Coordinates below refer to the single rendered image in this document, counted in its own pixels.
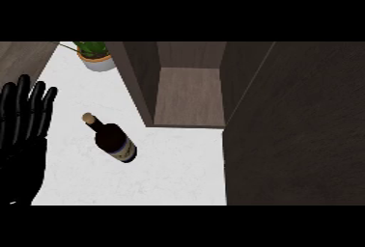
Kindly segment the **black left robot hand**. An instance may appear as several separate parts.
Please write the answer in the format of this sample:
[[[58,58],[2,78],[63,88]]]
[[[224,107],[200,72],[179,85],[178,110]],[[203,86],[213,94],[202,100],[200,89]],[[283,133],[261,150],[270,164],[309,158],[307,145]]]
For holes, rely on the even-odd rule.
[[[58,88],[30,76],[0,92],[0,207],[30,206],[46,172],[48,132]]]

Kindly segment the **dark wine bottle with cork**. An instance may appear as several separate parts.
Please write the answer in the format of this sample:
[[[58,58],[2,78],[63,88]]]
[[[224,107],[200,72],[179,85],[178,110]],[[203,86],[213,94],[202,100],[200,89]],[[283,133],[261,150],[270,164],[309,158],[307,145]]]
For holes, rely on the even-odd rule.
[[[97,131],[98,147],[123,163],[138,156],[138,146],[116,123],[103,123],[92,113],[83,115],[86,125]]]

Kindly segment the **brown wooden cabinet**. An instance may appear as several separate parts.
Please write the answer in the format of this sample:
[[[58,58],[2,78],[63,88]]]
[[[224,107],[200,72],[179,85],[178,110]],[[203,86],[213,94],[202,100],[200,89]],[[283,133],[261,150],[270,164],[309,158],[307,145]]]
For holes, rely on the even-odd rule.
[[[148,127],[224,128],[264,65],[270,41],[110,41]]]

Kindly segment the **dark brown cabinet door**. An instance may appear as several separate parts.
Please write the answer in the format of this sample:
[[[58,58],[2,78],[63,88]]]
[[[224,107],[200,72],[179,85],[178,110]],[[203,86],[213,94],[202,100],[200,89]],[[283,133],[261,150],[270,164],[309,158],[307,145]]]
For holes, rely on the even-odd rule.
[[[365,205],[365,42],[271,45],[224,130],[230,205]]]

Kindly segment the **green potted plant white pot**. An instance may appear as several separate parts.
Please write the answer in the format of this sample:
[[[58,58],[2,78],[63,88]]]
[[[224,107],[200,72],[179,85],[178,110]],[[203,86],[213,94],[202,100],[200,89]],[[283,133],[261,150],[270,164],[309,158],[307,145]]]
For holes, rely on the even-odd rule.
[[[116,68],[113,57],[103,41],[76,41],[76,47],[69,48],[77,53],[79,58],[91,71],[106,72]]]

